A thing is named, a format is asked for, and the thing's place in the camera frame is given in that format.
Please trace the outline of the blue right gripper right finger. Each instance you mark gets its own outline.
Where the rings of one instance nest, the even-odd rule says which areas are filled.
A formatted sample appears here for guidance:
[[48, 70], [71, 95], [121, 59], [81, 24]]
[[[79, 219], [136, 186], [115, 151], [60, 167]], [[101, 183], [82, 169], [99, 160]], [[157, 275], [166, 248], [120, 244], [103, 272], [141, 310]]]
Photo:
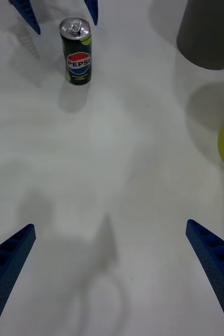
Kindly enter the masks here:
[[224, 312], [224, 240], [192, 219], [187, 221], [186, 237]]

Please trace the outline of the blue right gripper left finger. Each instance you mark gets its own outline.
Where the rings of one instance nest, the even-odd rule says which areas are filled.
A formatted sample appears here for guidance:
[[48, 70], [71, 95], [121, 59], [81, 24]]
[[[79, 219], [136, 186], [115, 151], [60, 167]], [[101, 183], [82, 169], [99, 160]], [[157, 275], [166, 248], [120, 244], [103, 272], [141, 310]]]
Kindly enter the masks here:
[[28, 224], [0, 244], [0, 317], [35, 240], [35, 227]]

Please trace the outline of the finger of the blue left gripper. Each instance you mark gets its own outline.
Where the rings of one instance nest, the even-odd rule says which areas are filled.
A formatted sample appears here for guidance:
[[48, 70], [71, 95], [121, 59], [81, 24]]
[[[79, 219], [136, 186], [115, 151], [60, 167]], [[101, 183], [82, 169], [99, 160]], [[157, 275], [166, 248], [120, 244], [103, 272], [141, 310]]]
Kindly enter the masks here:
[[98, 23], [98, 0], [84, 1], [95, 25]]
[[40, 26], [37, 22], [30, 1], [8, 1], [19, 12], [20, 16], [26, 21], [26, 23], [37, 33], [41, 34]]

